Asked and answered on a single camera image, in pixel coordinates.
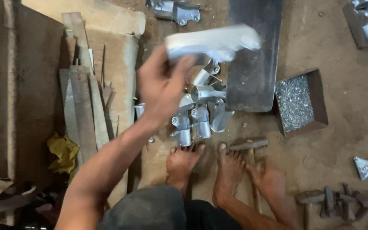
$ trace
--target dusty ground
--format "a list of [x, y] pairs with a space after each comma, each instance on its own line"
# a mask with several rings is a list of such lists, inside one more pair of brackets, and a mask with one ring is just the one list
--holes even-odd
[[[146, 13], [146, 33], [140, 42], [137, 66], [168, 34], [216, 28], [227, 23], [227, 0], [198, 0], [204, 9], [202, 19], [198, 24], [190, 21], [185, 27], [156, 20], [143, 0], [109, 1]], [[258, 135], [266, 136], [269, 145], [257, 154], [269, 155], [287, 172], [288, 194], [322, 189], [326, 185], [341, 190], [342, 182], [354, 189], [368, 190], [368, 179], [360, 181], [352, 163], [353, 156], [368, 158], [368, 48], [356, 49], [342, 12], [345, 2], [284, 0], [277, 79], [318, 67], [323, 78], [329, 127], [285, 139], [274, 114], [236, 112], [228, 122], [227, 131], [213, 133], [212, 138], [205, 140], [208, 152], [197, 165], [199, 178], [193, 188], [193, 198], [211, 201], [217, 171], [214, 149], [218, 142], [232, 143]], [[225, 69], [222, 68], [221, 76], [225, 76]], [[242, 127], [243, 123], [248, 124], [246, 128]], [[174, 139], [157, 137], [156, 143], [144, 149], [139, 187], [164, 179], [165, 159], [174, 144]], [[248, 184], [244, 183], [238, 193], [249, 203], [246, 189]], [[319, 212], [318, 208], [315, 206], [313, 211]], [[311, 229], [327, 229], [341, 223], [338, 218], [314, 218]], [[368, 229], [368, 214], [355, 226], [359, 230]]]

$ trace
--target person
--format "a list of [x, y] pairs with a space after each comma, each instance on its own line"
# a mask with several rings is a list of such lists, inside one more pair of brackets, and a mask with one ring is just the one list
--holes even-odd
[[[178, 109], [187, 76], [194, 65], [185, 56], [170, 69], [166, 48], [156, 48], [137, 72], [142, 116], [129, 129], [103, 146], [79, 170], [69, 185], [56, 230], [93, 229], [301, 229], [293, 206], [285, 199], [283, 172], [270, 159], [258, 171], [226, 143], [217, 148], [218, 174], [213, 207], [207, 201], [184, 201], [191, 170], [206, 145], [174, 147], [167, 157], [166, 184], [137, 190], [122, 198], [104, 215], [106, 199], [148, 139]], [[259, 214], [234, 197], [247, 172], [268, 201], [277, 221]]]

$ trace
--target bare foot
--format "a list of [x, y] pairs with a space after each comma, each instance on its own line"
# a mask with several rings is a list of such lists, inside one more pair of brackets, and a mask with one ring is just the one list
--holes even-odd
[[214, 185], [212, 201], [216, 207], [220, 206], [223, 196], [233, 196], [235, 187], [241, 182], [245, 170], [245, 161], [239, 151], [230, 150], [227, 153], [227, 144], [218, 145], [218, 175]]
[[166, 184], [177, 188], [185, 197], [188, 178], [200, 156], [205, 152], [205, 144], [200, 144], [195, 151], [194, 143], [188, 147], [173, 147], [167, 157]]

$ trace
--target hand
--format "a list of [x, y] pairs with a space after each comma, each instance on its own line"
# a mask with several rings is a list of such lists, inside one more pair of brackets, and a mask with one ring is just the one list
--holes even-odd
[[246, 165], [246, 169], [259, 192], [269, 203], [285, 198], [286, 173], [279, 170], [269, 157], [265, 157], [265, 166], [261, 167], [260, 171], [250, 164]]
[[157, 47], [137, 71], [140, 97], [146, 107], [142, 117], [159, 127], [176, 113], [194, 58], [182, 58], [173, 70], [168, 67], [164, 45]]

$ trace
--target metal sheet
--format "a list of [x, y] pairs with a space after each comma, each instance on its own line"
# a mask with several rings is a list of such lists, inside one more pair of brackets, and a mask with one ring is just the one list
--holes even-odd
[[282, 0], [229, 0], [228, 24], [247, 24], [263, 40], [257, 51], [240, 50], [229, 66], [227, 102], [231, 110], [272, 109], [278, 66]]

